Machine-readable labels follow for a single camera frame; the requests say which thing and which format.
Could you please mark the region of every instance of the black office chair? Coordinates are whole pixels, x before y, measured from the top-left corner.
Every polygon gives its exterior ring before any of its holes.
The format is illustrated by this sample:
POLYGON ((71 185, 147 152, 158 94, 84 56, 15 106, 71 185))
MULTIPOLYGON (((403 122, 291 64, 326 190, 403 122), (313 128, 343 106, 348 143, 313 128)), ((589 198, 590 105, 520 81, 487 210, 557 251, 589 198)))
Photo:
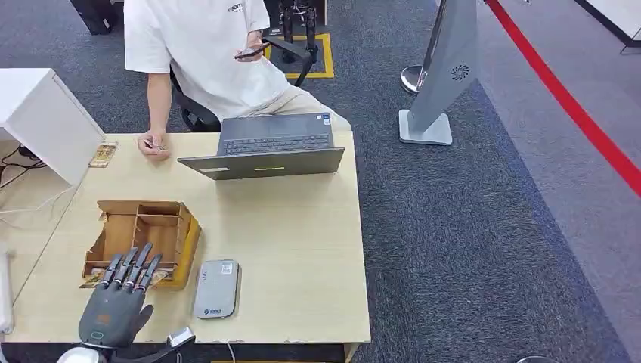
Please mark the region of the black office chair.
MULTIPOLYGON (((302 82, 305 80, 307 73, 309 73, 311 66, 314 65, 316 61, 318 47, 309 51, 273 36, 266 36, 262 41, 264 43, 269 43, 276 48, 282 49, 284 52, 293 55, 302 62, 302 71, 299 78, 294 83, 294 86, 300 87, 302 82)), ((220 132, 221 123, 218 117, 207 107, 204 107, 202 104, 192 100, 182 92, 181 86, 178 84, 178 80, 176 79, 173 70, 170 71, 169 75, 171 76, 172 84, 174 85, 174 99, 181 108, 182 119, 189 130, 192 132, 220 132)))

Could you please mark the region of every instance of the wooden desk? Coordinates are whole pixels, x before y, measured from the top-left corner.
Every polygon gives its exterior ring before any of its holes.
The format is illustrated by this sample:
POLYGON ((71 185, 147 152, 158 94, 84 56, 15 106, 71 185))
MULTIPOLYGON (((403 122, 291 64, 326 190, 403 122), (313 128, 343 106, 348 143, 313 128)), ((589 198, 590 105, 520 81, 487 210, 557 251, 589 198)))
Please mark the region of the wooden desk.
POLYGON ((14 304, 8 342, 76 342, 91 290, 78 289, 86 250, 103 222, 97 200, 183 201, 203 227, 187 288, 152 290, 155 312, 138 342, 164 342, 188 325, 198 343, 344 343, 347 360, 370 341, 354 145, 336 174, 212 181, 176 157, 213 155, 218 134, 174 134, 173 159, 150 163, 135 135, 109 135, 119 149, 106 169, 90 169, 14 304), (236 259, 236 312, 221 320, 192 316, 203 260, 236 259))
MULTIPOLYGON (((0 142, 0 156, 9 155, 16 147, 15 141, 0 142)), ((25 165, 33 163, 19 156, 14 156, 7 161, 25 165)), ((8 167, 2 173, 0 185, 22 171, 18 167, 8 167)), ((0 242, 8 244, 11 254, 9 275, 14 301, 36 265, 40 253, 54 233, 64 211, 67 210, 75 189, 60 195, 39 210, 8 214, 2 212, 40 206, 51 196, 68 188, 69 185, 58 174, 49 168, 44 168, 30 170, 0 190, 0 242)))

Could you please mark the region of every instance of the laptop lid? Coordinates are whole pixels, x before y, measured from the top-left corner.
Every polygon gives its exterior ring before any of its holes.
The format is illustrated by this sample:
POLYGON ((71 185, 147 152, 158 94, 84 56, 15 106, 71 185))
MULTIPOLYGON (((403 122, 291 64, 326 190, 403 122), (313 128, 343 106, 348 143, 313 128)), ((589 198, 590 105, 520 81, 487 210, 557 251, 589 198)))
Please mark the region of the laptop lid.
POLYGON ((214 180, 265 178, 336 172, 344 147, 243 154, 222 157, 183 157, 178 162, 214 180))

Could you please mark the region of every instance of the beige pants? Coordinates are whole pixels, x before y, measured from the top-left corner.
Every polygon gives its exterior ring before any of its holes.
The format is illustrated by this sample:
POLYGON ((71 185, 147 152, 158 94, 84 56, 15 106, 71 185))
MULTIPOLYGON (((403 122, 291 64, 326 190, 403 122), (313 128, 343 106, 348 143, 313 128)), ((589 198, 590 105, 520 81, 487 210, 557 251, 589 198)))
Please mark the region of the beige pants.
POLYGON ((298 87, 289 87, 273 103, 260 107, 245 116, 267 116, 267 115, 292 115, 297 113, 321 113, 330 114, 333 131, 351 131, 349 122, 342 116, 325 106, 309 92, 298 87))

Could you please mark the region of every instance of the wrist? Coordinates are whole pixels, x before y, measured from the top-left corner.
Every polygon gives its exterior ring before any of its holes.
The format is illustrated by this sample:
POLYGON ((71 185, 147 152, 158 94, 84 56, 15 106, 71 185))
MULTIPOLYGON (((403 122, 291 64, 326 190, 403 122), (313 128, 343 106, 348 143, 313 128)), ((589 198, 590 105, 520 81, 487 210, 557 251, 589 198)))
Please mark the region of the wrist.
POLYGON ((262 31, 261 30, 253 30, 253 31, 247 33, 247 42, 249 44, 262 43, 262 31))
POLYGON ((151 131, 151 133, 155 135, 164 135, 167 132, 164 127, 156 127, 156 126, 151 126, 149 128, 149 131, 151 131))

